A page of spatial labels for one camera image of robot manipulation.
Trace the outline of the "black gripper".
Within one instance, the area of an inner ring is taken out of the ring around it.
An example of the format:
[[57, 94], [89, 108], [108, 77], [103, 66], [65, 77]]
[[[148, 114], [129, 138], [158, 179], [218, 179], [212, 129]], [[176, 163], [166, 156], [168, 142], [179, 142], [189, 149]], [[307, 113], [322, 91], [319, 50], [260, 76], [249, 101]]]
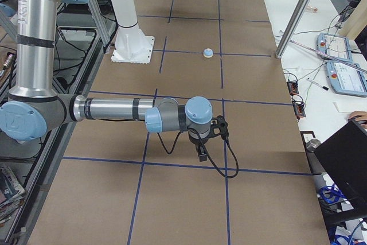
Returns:
[[207, 143], [208, 139], [198, 139], [194, 138], [191, 134], [189, 134], [189, 140], [196, 147], [196, 151], [198, 153], [198, 158], [200, 162], [204, 162], [207, 160], [207, 154], [204, 152], [204, 145]]

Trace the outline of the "person hand on mouse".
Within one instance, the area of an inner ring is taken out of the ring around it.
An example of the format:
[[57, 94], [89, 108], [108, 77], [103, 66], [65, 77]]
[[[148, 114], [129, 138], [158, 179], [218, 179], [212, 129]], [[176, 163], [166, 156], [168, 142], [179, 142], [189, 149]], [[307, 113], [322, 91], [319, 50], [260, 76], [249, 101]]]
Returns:
[[348, 121], [354, 120], [359, 125], [363, 125], [366, 128], [367, 112], [366, 111], [354, 111], [348, 116]]

